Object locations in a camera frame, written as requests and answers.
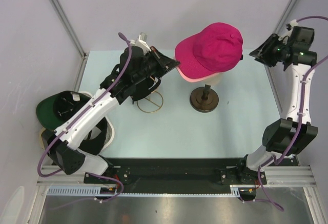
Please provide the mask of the pink sport cap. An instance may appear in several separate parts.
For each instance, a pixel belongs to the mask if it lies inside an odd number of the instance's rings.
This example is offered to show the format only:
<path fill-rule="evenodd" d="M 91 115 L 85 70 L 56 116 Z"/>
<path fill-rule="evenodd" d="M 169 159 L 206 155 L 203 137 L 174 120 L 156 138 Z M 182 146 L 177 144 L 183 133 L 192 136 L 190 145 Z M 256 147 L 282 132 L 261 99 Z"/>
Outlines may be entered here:
<path fill-rule="evenodd" d="M 197 83 L 197 82 L 204 82 L 204 83 L 218 83 L 222 79 L 223 74 L 222 73 L 214 73 L 209 76 L 201 77 L 201 78 L 190 78 L 187 77 L 179 67 L 177 67 L 177 71 L 180 74 L 180 76 L 190 83 Z"/>

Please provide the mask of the magenta mesh cap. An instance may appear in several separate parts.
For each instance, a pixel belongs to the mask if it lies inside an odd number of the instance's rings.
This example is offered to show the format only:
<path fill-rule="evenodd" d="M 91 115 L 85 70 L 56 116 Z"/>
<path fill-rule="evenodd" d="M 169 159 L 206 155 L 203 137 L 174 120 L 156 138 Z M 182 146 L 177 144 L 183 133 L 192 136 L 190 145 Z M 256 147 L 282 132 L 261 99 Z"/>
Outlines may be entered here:
<path fill-rule="evenodd" d="M 213 23 L 178 43 L 175 58 L 187 77 L 201 78 L 233 69 L 242 59 L 242 46 L 237 28 Z"/>

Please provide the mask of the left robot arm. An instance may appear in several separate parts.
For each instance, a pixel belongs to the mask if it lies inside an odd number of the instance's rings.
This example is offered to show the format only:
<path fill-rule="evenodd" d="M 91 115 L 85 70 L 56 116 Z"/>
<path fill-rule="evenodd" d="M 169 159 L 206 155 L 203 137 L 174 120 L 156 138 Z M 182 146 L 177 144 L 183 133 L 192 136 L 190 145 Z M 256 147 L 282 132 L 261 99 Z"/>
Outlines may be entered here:
<path fill-rule="evenodd" d="M 93 96 L 63 91 L 41 101 L 36 115 L 45 128 L 42 158 L 49 156 L 67 175 L 83 170 L 103 183 L 109 182 L 113 170 L 100 155 L 113 135 L 107 114 L 127 98 L 136 102 L 149 96 L 161 78 L 179 64 L 153 46 L 128 45 Z"/>

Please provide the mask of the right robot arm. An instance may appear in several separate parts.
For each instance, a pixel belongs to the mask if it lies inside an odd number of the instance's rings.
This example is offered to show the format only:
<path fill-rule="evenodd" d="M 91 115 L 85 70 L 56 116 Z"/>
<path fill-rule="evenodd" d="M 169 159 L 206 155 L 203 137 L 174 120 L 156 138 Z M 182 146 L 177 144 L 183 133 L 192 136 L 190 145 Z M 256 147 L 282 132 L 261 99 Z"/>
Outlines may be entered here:
<path fill-rule="evenodd" d="M 279 164 L 286 156 L 299 154 L 318 133 L 309 112 L 311 81 L 317 63 L 316 52 L 310 51 L 315 31 L 289 23 L 287 32 L 274 33 L 249 55 L 267 67 L 283 64 L 289 94 L 281 118 L 266 127 L 262 145 L 246 155 L 236 171 L 237 179 L 248 184 L 270 163 Z"/>

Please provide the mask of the black cap with gold lettering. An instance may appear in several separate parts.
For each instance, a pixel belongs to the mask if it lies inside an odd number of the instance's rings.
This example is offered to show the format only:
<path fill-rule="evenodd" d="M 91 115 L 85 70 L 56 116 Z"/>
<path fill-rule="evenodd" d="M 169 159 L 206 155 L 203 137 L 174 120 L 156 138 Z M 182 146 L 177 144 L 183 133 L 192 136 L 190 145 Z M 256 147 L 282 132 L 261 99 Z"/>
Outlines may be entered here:
<path fill-rule="evenodd" d="M 161 84 L 160 78 L 154 78 L 152 76 L 146 78 L 136 85 L 136 91 L 131 96 L 133 102 L 139 101 L 147 96 L 149 96 L 152 92 L 156 91 L 156 89 Z"/>

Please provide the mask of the wooden mannequin head stand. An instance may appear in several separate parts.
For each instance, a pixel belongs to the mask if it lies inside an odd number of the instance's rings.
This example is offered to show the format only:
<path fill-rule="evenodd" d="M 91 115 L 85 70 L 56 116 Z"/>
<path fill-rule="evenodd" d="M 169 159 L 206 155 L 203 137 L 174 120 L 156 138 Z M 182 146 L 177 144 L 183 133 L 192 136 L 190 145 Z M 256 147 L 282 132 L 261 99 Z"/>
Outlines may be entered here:
<path fill-rule="evenodd" d="M 209 113 L 217 108 L 219 96 L 212 86 L 218 85 L 222 78 L 223 73 L 216 73 L 198 81 L 204 83 L 204 86 L 195 88 L 190 94 L 190 104 L 196 111 Z"/>

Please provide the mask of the white plastic basket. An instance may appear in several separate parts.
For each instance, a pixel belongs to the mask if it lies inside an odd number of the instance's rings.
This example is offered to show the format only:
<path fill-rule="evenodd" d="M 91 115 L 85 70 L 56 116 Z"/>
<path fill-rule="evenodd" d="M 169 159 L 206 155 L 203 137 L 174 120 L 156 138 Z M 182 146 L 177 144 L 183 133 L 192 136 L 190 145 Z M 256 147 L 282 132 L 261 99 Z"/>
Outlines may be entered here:
<path fill-rule="evenodd" d="M 92 97 L 91 93 L 86 92 L 86 91 L 82 91 L 82 92 L 79 92 L 79 93 L 82 93 L 86 96 Z M 114 139 L 114 135 L 115 135 L 115 131 L 114 131 L 114 128 L 113 128 L 111 122 L 109 121 L 109 119 L 107 117 L 105 117 L 105 119 L 107 120 L 107 123 L 108 123 L 107 137 L 106 137 L 105 145 L 103 146 L 101 152 L 111 144 L 111 142 Z"/>

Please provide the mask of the black cap in basket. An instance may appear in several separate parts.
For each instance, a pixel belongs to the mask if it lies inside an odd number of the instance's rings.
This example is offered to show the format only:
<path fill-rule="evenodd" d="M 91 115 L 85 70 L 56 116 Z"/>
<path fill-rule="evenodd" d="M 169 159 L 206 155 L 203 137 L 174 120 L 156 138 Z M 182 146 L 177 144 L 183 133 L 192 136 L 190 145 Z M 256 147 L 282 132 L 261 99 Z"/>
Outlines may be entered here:
<path fill-rule="evenodd" d="M 108 123 L 103 118 L 84 138 L 78 147 L 80 150 L 98 155 L 106 142 Z"/>

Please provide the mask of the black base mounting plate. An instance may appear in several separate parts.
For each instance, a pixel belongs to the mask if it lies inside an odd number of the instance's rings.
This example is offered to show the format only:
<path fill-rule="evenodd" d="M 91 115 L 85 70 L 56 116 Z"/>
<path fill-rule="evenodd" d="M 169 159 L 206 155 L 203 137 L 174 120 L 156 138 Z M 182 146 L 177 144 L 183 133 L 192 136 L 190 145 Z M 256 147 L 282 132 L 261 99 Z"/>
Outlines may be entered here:
<path fill-rule="evenodd" d="M 195 188 L 265 184 L 265 174 L 246 167 L 245 158 L 111 158 L 106 177 L 124 187 Z"/>

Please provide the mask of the green brim black cap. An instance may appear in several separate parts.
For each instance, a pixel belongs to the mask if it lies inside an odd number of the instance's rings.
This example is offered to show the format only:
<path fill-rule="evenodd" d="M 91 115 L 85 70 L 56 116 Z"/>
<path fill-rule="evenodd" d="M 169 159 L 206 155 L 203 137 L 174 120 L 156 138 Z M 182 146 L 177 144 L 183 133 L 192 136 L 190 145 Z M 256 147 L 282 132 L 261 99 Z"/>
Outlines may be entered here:
<path fill-rule="evenodd" d="M 52 95 L 37 105 L 37 119 L 44 128 L 53 131 L 74 116 L 90 98 L 74 91 Z"/>

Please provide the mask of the right aluminium frame post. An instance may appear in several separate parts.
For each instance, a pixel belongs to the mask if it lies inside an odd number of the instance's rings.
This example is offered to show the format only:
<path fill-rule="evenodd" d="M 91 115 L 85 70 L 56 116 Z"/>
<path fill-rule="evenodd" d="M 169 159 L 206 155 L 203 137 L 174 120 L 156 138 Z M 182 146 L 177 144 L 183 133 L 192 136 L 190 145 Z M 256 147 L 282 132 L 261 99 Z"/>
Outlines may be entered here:
<path fill-rule="evenodd" d="M 288 19 L 288 17 L 290 16 L 290 14 L 292 13 L 294 7 L 296 6 L 298 0 L 289 0 L 275 29 L 274 29 L 274 33 L 279 33 L 281 29 L 283 29 L 286 20 Z"/>

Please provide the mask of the aluminium frame post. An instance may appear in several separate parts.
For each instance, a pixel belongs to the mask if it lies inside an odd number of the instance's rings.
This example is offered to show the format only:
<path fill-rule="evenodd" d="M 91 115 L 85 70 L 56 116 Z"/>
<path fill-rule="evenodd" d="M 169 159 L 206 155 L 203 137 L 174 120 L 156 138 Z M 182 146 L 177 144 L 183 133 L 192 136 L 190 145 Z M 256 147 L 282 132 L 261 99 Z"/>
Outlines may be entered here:
<path fill-rule="evenodd" d="M 296 6 L 298 0 L 289 0 L 275 29 L 274 29 L 274 33 L 279 33 L 281 29 L 283 29 L 286 20 L 288 19 L 288 17 L 290 16 L 290 14 L 292 13 L 294 7 Z"/>
<path fill-rule="evenodd" d="M 75 30 L 73 29 L 61 3 L 59 0 L 49 0 L 50 1 L 50 4 L 52 5 L 55 13 L 57 14 L 60 22 L 62 23 L 64 29 L 66 30 L 70 40 L 72 41 L 76 51 L 79 53 L 80 57 L 82 59 L 85 58 L 86 56 L 86 53 L 85 51 L 83 50 L 83 47 L 76 35 L 76 32 Z"/>

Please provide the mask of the left aluminium frame post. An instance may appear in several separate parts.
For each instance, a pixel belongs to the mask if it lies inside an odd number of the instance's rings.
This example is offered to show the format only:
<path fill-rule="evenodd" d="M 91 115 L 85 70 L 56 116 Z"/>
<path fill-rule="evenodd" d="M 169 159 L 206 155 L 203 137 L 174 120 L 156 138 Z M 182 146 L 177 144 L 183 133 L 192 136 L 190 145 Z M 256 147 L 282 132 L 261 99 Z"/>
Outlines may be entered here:
<path fill-rule="evenodd" d="M 85 58 L 86 56 L 86 53 L 85 51 L 83 50 L 83 47 L 76 35 L 76 32 L 75 30 L 73 29 L 61 3 L 59 0 L 49 0 L 50 1 L 50 4 L 52 5 L 55 13 L 57 14 L 60 22 L 62 23 L 64 29 L 66 30 L 70 40 L 72 41 L 76 51 L 79 53 L 80 57 L 82 59 Z"/>

